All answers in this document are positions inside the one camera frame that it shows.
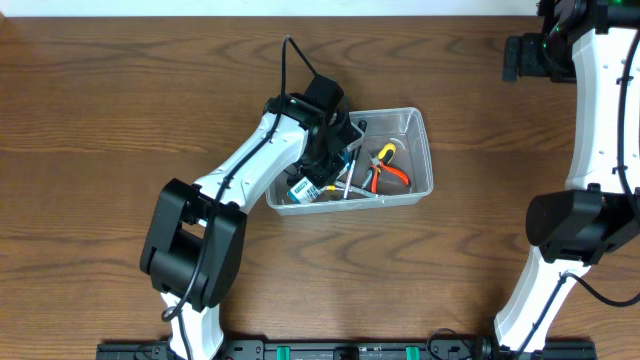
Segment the small black claw hammer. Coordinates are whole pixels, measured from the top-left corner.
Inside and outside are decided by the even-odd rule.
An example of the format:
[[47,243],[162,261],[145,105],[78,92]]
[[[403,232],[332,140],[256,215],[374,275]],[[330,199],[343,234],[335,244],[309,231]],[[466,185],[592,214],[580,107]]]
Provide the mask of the small black claw hammer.
[[[366,128],[367,128],[367,122],[365,120],[360,120],[358,122],[358,128],[361,130],[362,133],[365,133],[366,132]],[[346,183],[345,183],[345,187],[344,187],[344,191],[343,191],[343,196],[342,196],[343,200],[347,200],[348,197],[349,197],[350,187],[351,187],[352,180],[353,180],[353,174],[355,172],[356,162],[357,162],[357,158],[359,156],[360,151],[361,151],[361,145],[356,147],[355,150],[352,152],[351,162],[350,162],[350,165],[349,165],[349,170],[348,170],[348,173],[347,173],[347,179],[346,179]]]

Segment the black slim screwdriver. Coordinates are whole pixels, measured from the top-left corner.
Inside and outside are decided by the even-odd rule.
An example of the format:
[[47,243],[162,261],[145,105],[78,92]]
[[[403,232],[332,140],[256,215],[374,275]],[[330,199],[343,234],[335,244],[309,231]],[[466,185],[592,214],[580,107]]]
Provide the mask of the black slim screwdriver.
[[323,188],[324,192],[338,192],[341,196],[344,194],[344,188],[336,185],[328,185]]

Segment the red handled pliers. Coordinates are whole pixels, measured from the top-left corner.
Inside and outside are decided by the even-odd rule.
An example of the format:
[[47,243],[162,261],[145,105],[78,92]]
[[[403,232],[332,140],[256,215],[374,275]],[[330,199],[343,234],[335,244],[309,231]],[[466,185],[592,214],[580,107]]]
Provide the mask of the red handled pliers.
[[371,180],[372,193],[374,194],[378,193],[379,178],[380,178],[380,174],[383,172],[388,172],[394,175],[395,177],[399,178],[406,187],[409,187],[411,185],[411,180],[404,171],[385,164],[381,159],[377,157],[372,157],[371,162],[372,162],[371,169],[373,170],[373,177]]

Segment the white and blue box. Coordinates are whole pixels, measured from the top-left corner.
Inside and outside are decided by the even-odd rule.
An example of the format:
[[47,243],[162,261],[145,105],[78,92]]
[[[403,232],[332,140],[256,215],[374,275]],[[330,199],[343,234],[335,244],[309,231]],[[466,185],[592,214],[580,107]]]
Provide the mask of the white and blue box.
[[297,204],[314,202],[322,194],[322,189],[316,187],[307,177],[303,177],[287,192],[288,197]]

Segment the silver combination wrench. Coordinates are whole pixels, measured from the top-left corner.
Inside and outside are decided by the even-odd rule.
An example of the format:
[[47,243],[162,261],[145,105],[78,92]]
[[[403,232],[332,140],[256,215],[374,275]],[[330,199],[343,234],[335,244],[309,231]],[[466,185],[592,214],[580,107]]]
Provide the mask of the silver combination wrench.
[[[347,184],[345,182],[342,182],[342,181],[336,181],[333,185],[334,185],[334,187],[342,188],[344,190],[344,188],[346,187]],[[362,195],[362,196],[365,196],[365,197],[369,197],[369,198],[377,198],[377,197],[382,196],[382,195],[370,192],[368,190],[365,190],[365,189],[362,189],[362,188],[359,188],[359,187],[353,186],[353,185],[349,185],[349,192],[350,193],[353,192],[353,193],[356,193],[356,194],[359,194],[359,195]]]

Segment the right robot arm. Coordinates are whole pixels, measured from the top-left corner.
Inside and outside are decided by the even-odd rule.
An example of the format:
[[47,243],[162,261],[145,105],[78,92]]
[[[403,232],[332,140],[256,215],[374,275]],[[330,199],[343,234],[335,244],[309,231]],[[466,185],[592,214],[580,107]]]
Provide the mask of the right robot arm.
[[543,1],[542,30],[508,38],[503,78],[546,77],[577,87],[565,187],[534,197],[526,265],[474,359],[593,359],[588,340],[547,334],[571,289],[603,256],[639,234],[639,4]]

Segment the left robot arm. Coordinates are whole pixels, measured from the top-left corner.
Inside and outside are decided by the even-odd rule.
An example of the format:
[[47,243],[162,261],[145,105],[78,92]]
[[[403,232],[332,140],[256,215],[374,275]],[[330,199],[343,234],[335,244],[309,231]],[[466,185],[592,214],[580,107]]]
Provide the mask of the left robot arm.
[[249,139],[194,183],[170,180],[159,193],[140,269],[166,303],[168,347],[178,359],[212,359],[224,334],[219,305],[238,272],[247,218],[287,168],[304,195],[331,185],[363,133],[338,82],[317,74],[303,93],[267,101]]

